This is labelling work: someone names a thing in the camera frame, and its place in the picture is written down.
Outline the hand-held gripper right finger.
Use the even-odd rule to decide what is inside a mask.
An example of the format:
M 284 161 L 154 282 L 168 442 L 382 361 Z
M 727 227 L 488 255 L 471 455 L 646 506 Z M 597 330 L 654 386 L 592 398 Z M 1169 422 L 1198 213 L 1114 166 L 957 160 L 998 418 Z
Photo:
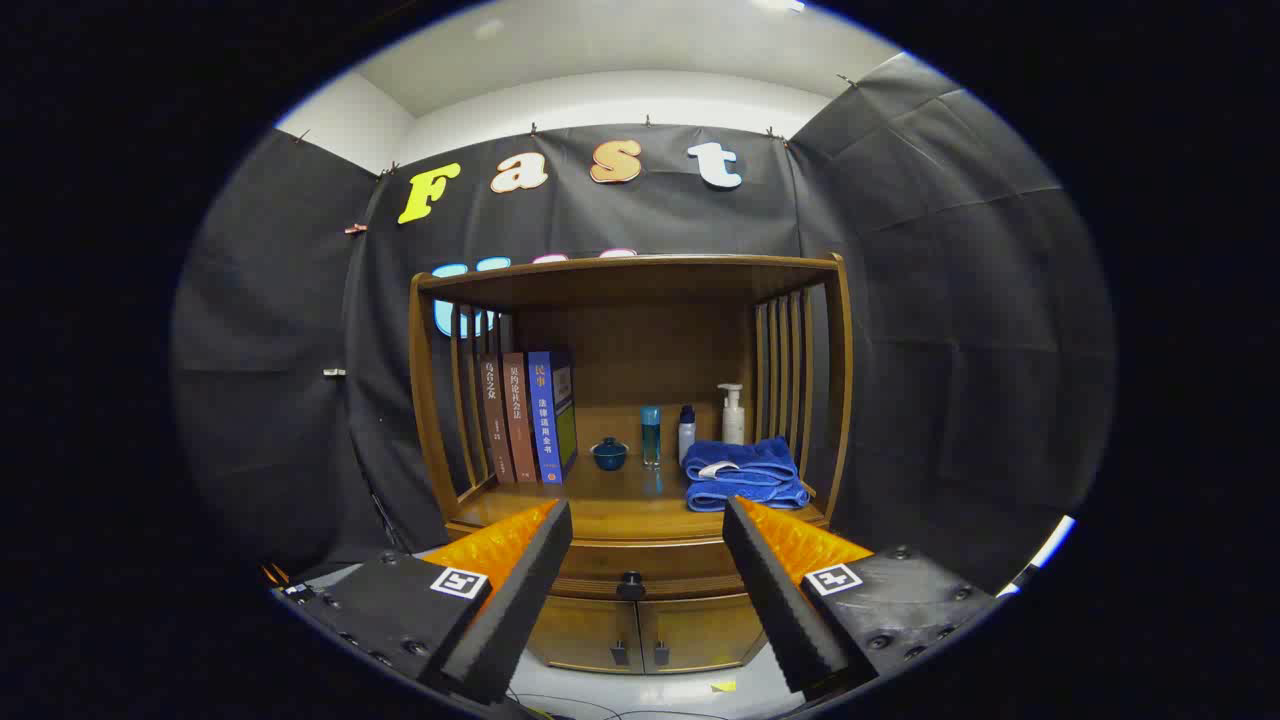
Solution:
M 787 687 L 809 701 L 923 664 L 998 602 L 911 546 L 874 552 L 741 497 L 722 536 Z

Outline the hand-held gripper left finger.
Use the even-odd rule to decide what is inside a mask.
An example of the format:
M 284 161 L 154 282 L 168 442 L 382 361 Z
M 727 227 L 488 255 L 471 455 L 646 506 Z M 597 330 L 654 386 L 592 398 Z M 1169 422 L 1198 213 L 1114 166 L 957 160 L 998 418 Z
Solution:
M 550 500 L 422 557 L 385 551 L 335 580 L 293 582 L 283 602 L 419 689 L 498 705 L 572 538 L 570 503 Z

